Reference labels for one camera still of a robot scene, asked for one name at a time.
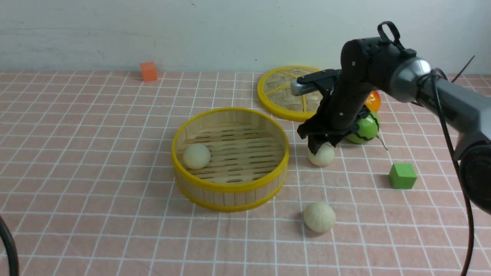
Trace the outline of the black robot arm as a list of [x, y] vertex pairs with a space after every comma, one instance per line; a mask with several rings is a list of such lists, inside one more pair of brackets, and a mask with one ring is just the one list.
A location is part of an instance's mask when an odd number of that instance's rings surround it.
[[369, 115], [365, 101], [374, 90], [393, 99], [416, 102], [459, 133], [452, 159], [464, 195], [490, 213], [490, 98], [446, 80], [412, 49], [387, 39], [371, 37], [346, 42], [341, 69], [327, 69], [298, 77], [291, 83], [293, 96], [321, 93], [315, 114], [297, 133], [307, 138], [310, 152], [336, 146], [358, 130]]

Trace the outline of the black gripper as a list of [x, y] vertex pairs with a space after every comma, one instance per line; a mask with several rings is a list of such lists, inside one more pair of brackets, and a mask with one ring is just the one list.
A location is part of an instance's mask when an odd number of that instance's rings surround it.
[[341, 72], [327, 103], [320, 106], [315, 123], [304, 122], [297, 128], [299, 137], [307, 138], [312, 155], [326, 142], [336, 147], [353, 133], [351, 126], [373, 89], [367, 81], [367, 69], [380, 42], [377, 37], [354, 39], [342, 47]]

